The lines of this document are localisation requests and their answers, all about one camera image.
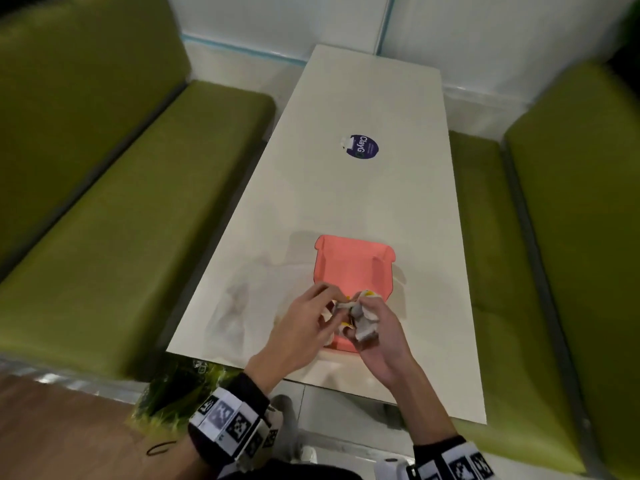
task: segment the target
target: white wall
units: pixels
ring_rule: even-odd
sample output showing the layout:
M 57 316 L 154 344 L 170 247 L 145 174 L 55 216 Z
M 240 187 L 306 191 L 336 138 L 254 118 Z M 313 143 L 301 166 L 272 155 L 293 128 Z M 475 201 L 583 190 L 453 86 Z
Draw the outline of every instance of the white wall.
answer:
M 316 43 L 373 54 L 388 0 L 170 0 L 183 33 L 308 60 Z
M 396 0 L 382 55 L 529 102 L 572 62 L 606 53 L 632 1 Z

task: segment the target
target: purple sticker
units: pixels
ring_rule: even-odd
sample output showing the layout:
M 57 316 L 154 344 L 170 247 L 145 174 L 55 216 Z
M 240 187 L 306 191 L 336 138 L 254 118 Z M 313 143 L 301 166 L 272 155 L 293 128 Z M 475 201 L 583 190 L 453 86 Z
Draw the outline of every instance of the purple sticker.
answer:
M 368 160 L 378 153 L 378 144 L 368 136 L 352 134 L 343 145 L 352 157 Z

